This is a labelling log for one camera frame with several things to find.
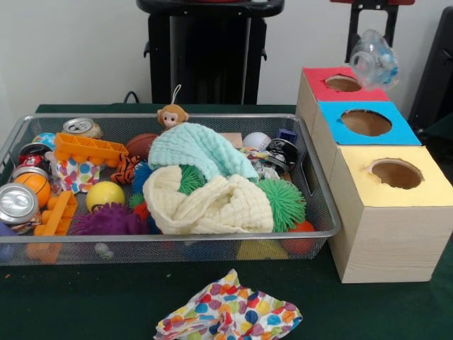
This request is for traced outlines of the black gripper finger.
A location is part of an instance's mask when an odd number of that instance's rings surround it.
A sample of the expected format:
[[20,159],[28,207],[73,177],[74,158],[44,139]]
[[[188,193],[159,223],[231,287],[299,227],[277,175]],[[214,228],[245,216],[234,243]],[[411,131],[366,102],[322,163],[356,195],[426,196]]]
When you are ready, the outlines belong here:
[[352,4],[350,10],[350,24],[348,31],[348,42],[347,42],[347,63],[350,62],[352,55],[352,49],[354,48],[357,41],[360,39],[360,35],[357,33],[360,12],[362,11],[362,4]]
[[396,28],[396,21],[398,16],[398,6],[386,4],[384,10],[387,13],[386,27],[384,38],[389,45],[393,44],[394,41],[394,32]]

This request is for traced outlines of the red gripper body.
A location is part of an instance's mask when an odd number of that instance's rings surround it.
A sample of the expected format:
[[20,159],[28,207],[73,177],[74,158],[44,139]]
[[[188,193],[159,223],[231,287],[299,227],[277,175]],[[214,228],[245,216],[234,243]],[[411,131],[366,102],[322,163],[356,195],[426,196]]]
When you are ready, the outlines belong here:
[[351,4],[371,4],[373,6],[412,6],[415,3],[415,0],[352,0],[349,1]]

